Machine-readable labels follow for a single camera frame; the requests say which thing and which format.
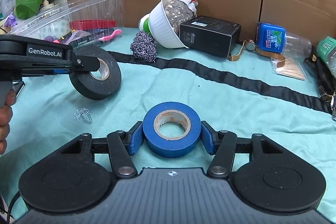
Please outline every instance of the human hand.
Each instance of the human hand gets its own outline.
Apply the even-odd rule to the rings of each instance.
[[[16,93],[14,90],[11,90],[7,96],[5,105],[0,108],[0,155],[2,155],[6,148],[7,142],[6,138],[9,134],[9,121],[13,116],[11,106],[16,102]]]

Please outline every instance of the clear plastic clip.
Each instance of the clear plastic clip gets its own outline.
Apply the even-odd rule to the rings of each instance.
[[[92,118],[91,115],[89,113],[89,110],[87,110],[86,108],[82,107],[81,109],[77,110],[75,113],[75,120],[77,122],[81,122],[84,120],[83,115],[86,115],[89,118],[89,121],[92,122]]]

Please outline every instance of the black tape roll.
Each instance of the black tape roll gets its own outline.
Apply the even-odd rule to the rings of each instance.
[[[111,54],[95,46],[83,47],[76,54],[97,57],[100,60],[99,71],[102,76],[99,79],[87,71],[70,73],[70,81],[80,94],[92,100],[102,100],[112,95],[119,88],[121,72]]]

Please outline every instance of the red lid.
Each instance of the red lid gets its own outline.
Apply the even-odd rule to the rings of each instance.
[[[108,29],[116,26],[115,20],[77,20],[70,22],[73,30]]]

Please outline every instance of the white ceramic bowl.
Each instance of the white ceramic bowl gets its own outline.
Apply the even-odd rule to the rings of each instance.
[[[148,26],[154,39],[165,48],[188,48],[176,35],[166,16],[164,7],[169,0],[161,0],[151,11]]]

